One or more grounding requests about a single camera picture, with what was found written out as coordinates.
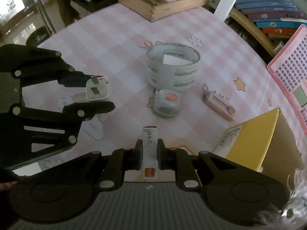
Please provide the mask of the white wall charger plug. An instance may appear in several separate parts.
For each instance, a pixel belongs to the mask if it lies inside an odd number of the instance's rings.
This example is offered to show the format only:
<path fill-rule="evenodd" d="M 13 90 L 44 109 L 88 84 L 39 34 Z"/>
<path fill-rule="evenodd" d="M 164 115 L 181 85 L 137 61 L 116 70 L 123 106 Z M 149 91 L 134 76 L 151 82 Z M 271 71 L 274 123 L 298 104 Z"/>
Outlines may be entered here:
<path fill-rule="evenodd" d="M 109 96 L 109 82 L 105 77 L 91 76 L 86 82 L 86 98 L 89 101 L 104 100 Z"/>

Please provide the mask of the white staples box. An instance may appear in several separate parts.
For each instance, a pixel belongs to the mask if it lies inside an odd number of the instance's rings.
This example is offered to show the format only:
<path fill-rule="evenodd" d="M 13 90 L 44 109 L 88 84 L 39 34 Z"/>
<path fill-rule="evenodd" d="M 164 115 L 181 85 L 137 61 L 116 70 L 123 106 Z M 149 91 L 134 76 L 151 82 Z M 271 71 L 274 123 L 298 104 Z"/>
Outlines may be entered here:
<path fill-rule="evenodd" d="M 143 128 L 142 169 L 145 181 L 157 180 L 158 170 L 158 129 L 155 126 Z"/>

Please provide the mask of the clear packing tape roll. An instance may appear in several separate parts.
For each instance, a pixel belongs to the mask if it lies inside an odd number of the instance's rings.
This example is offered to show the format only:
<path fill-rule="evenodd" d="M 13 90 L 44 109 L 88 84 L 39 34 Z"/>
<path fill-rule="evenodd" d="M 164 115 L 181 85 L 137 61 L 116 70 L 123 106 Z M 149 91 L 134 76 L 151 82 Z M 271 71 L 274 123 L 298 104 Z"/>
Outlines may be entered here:
<path fill-rule="evenodd" d="M 195 81 L 201 55 L 196 49 L 182 44 L 164 43 L 146 52 L 147 78 L 155 89 L 186 91 Z"/>

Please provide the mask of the pink utility knife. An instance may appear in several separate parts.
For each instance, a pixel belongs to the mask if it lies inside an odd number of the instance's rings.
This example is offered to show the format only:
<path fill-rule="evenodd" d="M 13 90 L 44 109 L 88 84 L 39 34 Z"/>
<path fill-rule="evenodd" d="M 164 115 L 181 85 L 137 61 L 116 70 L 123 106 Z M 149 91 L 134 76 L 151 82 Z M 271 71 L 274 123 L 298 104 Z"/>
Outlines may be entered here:
<path fill-rule="evenodd" d="M 225 120 L 232 122 L 235 116 L 235 108 L 215 92 L 206 91 L 203 95 L 204 103 L 218 113 Z"/>

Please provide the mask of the yellow cardboard box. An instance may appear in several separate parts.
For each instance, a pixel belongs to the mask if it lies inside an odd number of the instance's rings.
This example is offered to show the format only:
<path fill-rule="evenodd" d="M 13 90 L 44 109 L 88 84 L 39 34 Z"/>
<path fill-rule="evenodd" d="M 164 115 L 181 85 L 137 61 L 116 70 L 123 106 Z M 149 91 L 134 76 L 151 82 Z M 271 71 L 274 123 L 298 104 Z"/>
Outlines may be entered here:
<path fill-rule="evenodd" d="M 213 153 L 284 185 L 293 184 L 295 171 L 305 167 L 279 108 L 227 129 Z"/>

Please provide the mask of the pink checkered tablecloth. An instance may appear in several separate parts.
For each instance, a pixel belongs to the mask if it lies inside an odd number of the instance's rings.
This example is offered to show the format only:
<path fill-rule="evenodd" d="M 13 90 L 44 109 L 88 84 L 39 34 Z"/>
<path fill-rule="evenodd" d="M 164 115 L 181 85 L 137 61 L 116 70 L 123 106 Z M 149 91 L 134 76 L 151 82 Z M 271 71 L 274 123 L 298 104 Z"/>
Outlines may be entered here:
<path fill-rule="evenodd" d="M 85 88 L 49 81 L 22 91 L 28 108 L 59 114 L 75 105 L 82 120 L 75 135 L 54 130 L 72 148 L 42 158 L 42 169 L 141 138 L 209 151 L 283 184 L 305 167 L 306 136 L 265 62 L 203 8 L 150 22 L 115 4 L 39 48 L 87 74 Z"/>

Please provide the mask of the pink learning tablet board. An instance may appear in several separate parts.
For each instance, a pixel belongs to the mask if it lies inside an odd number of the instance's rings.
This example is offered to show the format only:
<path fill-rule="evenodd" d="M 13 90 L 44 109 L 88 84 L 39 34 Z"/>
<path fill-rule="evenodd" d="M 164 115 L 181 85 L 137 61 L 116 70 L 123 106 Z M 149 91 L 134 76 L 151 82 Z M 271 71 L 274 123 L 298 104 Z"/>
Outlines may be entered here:
<path fill-rule="evenodd" d="M 282 50 L 267 65 L 267 70 L 288 99 L 306 133 L 306 25 L 299 26 Z"/>

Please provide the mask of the row of blue books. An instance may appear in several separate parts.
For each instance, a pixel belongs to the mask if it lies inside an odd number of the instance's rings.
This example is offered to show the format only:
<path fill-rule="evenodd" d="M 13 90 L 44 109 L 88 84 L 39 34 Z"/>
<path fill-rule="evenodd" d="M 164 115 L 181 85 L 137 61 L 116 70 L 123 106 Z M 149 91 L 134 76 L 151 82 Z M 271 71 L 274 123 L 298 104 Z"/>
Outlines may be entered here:
<path fill-rule="evenodd" d="M 288 39 L 306 25 L 306 13 L 294 0 L 237 0 L 235 8 L 269 38 Z"/>

